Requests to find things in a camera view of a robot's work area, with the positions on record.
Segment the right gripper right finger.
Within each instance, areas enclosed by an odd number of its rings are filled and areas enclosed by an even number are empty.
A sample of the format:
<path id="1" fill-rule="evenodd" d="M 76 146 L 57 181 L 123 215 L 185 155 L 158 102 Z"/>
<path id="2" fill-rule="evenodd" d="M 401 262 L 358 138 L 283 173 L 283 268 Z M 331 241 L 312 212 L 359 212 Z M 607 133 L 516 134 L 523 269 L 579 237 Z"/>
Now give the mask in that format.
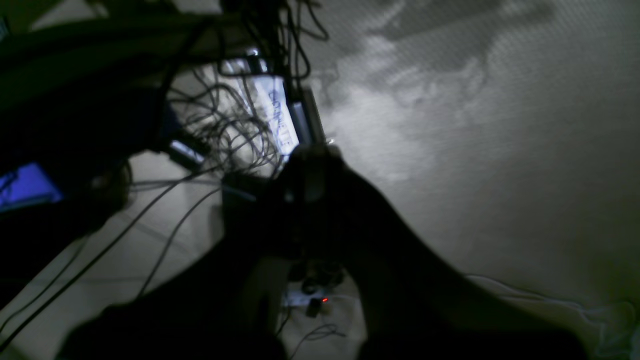
<path id="1" fill-rule="evenodd" d="M 327 254 L 356 283 L 361 360 L 587 360 L 574 333 L 509 304 L 431 251 L 334 146 L 320 148 Z"/>

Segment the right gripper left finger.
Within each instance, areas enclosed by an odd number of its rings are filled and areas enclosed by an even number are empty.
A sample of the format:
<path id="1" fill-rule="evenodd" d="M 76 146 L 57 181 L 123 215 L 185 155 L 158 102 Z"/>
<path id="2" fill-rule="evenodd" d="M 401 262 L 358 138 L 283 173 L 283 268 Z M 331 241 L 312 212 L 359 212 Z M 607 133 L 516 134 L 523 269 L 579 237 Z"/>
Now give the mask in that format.
<path id="1" fill-rule="evenodd" d="M 206 255 L 67 335 L 57 360 L 287 360 L 279 330 L 290 272 L 309 257 L 321 148 L 300 145 Z"/>

